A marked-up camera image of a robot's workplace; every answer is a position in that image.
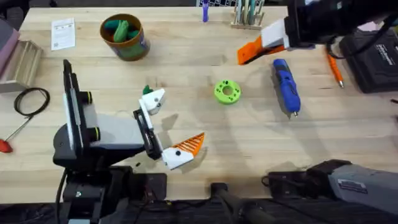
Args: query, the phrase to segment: colorful cup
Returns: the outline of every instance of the colorful cup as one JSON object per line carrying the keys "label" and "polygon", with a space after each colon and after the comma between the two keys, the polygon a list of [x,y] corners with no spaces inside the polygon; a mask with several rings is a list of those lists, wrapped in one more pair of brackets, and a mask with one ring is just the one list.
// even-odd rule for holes
{"label": "colorful cup", "polygon": [[[130,25],[133,25],[139,30],[138,35],[136,35],[131,40],[127,40],[123,43],[113,42],[113,37],[110,32],[105,30],[104,25],[107,21],[111,20],[125,20],[128,21]],[[116,14],[107,18],[102,24],[99,30],[105,43],[111,47],[111,49],[116,53],[121,60],[125,61],[135,61],[139,60],[148,54],[150,49],[150,43],[144,37],[144,29],[142,28],[139,19],[130,14]]]}

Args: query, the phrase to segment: green ring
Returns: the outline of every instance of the green ring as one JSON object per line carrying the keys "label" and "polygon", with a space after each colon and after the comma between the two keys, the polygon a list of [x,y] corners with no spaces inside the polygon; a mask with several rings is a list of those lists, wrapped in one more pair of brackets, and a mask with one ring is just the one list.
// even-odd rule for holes
{"label": "green ring", "polygon": [[[223,90],[228,87],[232,89],[232,93],[230,95],[225,95]],[[241,87],[232,80],[222,80],[214,86],[214,96],[223,104],[236,103],[239,100],[241,93]]]}

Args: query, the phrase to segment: green 3d printed donut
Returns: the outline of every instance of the green 3d printed donut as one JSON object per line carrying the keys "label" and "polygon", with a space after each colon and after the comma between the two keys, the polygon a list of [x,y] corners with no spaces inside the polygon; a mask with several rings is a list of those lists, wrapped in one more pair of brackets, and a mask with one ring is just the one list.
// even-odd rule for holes
{"label": "green 3d printed donut", "polygon": [[222,80],[214,87],[214,96],[220,103],[233,104],[241,96],[241,88],[231,80]]}

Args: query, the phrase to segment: black case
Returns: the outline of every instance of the black case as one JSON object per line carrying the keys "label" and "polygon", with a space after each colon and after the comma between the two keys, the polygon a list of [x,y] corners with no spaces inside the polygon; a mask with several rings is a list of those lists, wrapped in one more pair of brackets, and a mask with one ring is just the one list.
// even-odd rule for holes
{"label": "black case", "polygon": [[[352,54],[362,47],[377,31],[357,31],[343,38],[340,49],[343,55]],[[398,90],[398,39],[389,30],[370,49],[347,58],[355,80],[364,93]]]}

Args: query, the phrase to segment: wooden workbench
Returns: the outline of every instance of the wooden workbench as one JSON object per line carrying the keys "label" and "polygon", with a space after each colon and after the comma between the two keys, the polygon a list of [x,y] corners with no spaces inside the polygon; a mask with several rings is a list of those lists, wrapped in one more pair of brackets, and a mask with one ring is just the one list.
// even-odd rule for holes
{"label": "wooden workbench", "polygon": [[[205,198],[209,184],[221,181],[238,195],[266,196],[260,177],[270,170],[306,168],[331,158],[398,172],[398,105],[389,101],[398,94],[362,94],[344,64],[346,88],[340,89],[323,47],[237,65],[236,50],[259,33],[230,28],[232,10],[212,7],[210,21],[202,23],[199,7],[32,8],[21,39],[44,49],[35,85],[50,92],[51,102],[11,140],[15,151],[0,154],[0,203],[55,200],[62,168],[52,162],[52,141],[65,123],[64,58],[71,61],[81,89],[93,92],[97,112],[130,116],[148,84],[166,90],[165,105],[152,117],[163,144],[206,133],[199,155],[180,169],[169,171],[145,154],[121,162],[138,172],[166,172],[169,199]],[[264,10],[264,26],[287,13],[284,7]],[[121,12],[137,16],[150,40],[149,54],[138,62],[118,59],[99,35],[101,21]],[[69,17],[75,18],[76,47],[52,52],[51,20]],[[281,111],[271,79],[275,58],[286,59],[294,74],[302,100],[298,118],[289,120]],[[236,104],[214,99],[213,85],[222,79],[240,84],[243,94]],[[12,108],[16,95],[0,95],[3,138],[24,121]],[[32,110],[40,101],[42,96],[35,95],[22,104]]]}

